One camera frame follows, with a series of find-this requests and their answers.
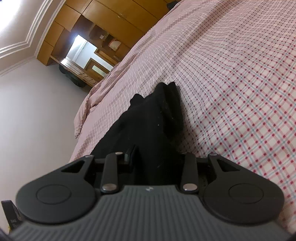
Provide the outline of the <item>white pink container on shelf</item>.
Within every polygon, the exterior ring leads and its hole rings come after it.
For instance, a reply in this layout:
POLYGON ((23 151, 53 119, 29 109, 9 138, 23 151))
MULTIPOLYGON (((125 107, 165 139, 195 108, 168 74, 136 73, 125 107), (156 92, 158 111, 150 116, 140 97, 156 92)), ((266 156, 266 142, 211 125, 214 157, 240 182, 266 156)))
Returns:
POLYGON ((117 39, 112 39, 108 44, 109 48, 112 49, 113 51, 117 51, 120 45, 121 45, 121 42, 117 39))

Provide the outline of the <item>wooden wardrobe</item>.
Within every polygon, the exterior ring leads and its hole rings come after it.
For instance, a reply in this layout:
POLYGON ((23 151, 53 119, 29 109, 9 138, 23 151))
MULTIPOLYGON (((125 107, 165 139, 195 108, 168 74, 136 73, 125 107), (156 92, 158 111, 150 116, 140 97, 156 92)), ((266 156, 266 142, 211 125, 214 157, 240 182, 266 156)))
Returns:
POLYGON ((63 1, 50 23, 37 59, 44 65, 52 56, 64 57, 75 35, 98 48, 110 64, 121 61, 137 41, 169 11, 168 1, 63 1), (117 51, 112 39, 121 42, 117 51))

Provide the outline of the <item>black garment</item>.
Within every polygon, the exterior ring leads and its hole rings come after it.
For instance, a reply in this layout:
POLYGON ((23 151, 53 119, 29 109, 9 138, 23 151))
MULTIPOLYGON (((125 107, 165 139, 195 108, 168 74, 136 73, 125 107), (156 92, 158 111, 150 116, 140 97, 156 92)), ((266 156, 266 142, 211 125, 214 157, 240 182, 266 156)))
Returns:
POLYGON ((178 153, 183 127, 177 86, 161 82, 147 97, 133 96, 91 153, 97 159, 128 154, 128 163, 117 170, 121 184, 173 185, 183 167, 178 153))

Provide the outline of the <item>pink checked bed cover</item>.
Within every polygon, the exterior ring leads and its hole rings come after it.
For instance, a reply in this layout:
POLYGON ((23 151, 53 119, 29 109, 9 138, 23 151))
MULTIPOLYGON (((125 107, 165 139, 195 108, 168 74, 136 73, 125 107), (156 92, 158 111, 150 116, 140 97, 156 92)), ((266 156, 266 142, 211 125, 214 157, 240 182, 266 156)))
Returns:
POLYGON ((295 232, 295 1, 181 1, 85 97, 72 160, 89 154, 139 93, 181 89, 180 150, 214 151, 283 191, 295 232))

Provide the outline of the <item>ceiling lamp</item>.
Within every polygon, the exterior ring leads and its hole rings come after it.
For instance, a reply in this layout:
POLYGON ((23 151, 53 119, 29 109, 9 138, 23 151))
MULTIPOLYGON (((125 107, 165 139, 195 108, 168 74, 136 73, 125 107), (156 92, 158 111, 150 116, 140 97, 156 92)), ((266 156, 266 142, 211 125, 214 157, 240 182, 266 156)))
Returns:
POLYGON ((11 27, 11 25, 22 15, 22 0, 2 0, 0 8, 1 35, 11 27))

